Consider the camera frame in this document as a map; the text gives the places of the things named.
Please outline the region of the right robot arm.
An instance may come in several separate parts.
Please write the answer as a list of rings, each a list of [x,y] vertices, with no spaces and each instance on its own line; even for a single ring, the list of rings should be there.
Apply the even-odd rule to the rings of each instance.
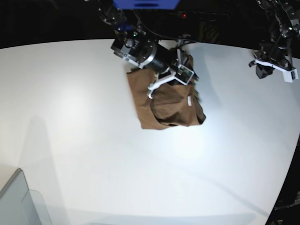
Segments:
[[[138,12],[126,12],[112,0],[99,1],[100,19],[110,25],[116,35],[111,46],[113,53],[139,69],[150,69],[155,81],[148,86],[148,97],[163,84],[173,82],[182,85],[193,84],[199,79],[192,68],[191,60],[183,47],[193,43],[183,37],[175,37],[177,45],[166,49],[159,44],[163,35],[152,31]]]

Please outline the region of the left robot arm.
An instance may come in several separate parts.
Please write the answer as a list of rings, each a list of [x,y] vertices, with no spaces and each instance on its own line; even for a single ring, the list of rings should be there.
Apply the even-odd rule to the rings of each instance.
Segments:
[[[261,42],[260,49],[253,53],[254,59],[249,67],[255,66],[259,79],[273,74],[274,70],[282,73],[286,83],[299,78],[297,68],[293,66],[292,40],[300,38],[300,2],[298,0],[258,0],[271,22],[270,41]]]

